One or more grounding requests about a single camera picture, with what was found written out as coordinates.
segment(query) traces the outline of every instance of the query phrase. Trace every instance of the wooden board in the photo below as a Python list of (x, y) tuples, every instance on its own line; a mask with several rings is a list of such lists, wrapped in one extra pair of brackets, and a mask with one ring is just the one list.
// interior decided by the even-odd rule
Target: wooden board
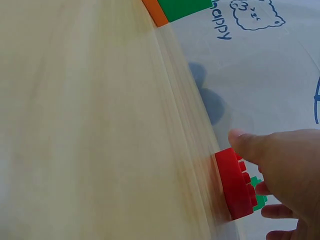
[(215, 239), (219, 148), (170, 26), (141, 0), (0, 3), (1, 239)]

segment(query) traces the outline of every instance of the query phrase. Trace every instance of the blue line drawing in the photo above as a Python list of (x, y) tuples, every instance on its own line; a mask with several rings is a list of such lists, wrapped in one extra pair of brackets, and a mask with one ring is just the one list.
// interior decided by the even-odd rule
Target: blue line drawing
[(272, 0), (232, 0), (230, 8), (236, 24), (246, 31), (276, 28), (286, 23), (278, 15)]
[(318, 84), (315, 90), (315, 95), (314, 95), (314, 119), (316, 124), (319, 124), (319, 119), (318, 119), (318, 102), (320, 102), (319, 90), (320, 90), (320, 77), (319, 77)]

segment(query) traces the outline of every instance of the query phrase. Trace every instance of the red lego brick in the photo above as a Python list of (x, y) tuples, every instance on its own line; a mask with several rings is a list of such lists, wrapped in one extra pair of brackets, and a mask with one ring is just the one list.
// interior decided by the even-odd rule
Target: red lego brick
[(226, 204), (233, 220), (240, 219), (254, 212), (258, 204), (250, 176), (246, 171), (242, 157), (236, 155), (232, 148), (215, 155)]

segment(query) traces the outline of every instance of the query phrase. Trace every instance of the green block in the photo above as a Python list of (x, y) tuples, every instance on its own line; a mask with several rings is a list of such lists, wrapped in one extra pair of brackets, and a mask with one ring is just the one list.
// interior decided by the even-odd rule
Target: green block
[(158, 0), (158, 2), (170, 23), (212, 7), (212, 0)]
[[(256, 176), (251, 178), (251, 185), (256, 188), (256, 186), (261, 183), (262, 180), (258, 179)], [(253, 211), (257, 211), (259, 209), (262, 209), (265, 205), (266, 202), (268, 201), (266, 196), (261, 196), (261, 195), (256, 195), (256, 201), (258, 202), (258, 205), (253, 207)]]

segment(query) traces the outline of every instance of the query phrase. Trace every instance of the finger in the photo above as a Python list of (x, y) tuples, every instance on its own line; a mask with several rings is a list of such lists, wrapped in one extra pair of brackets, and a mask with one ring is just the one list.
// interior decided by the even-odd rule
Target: finger
[(260, 182), (257, 186), (255, 186), (255, 193), (258, 195), (263, 195), (263, 196), (272, 195), (272, 193), (268, 189), (265, 181)]
[(294, 212), (283, 204), (264, 206), (261, 215), (268, 219), (297, 219)]
[(243, 132), (240, 129), (232, 129), (228, 135), (229, 143), (236, 153), (243, 159), (260, 165), (265, 148), (265, 137)]
[(291, 240), (293, 231), (271, 231), (266, 235), (266, 240)]

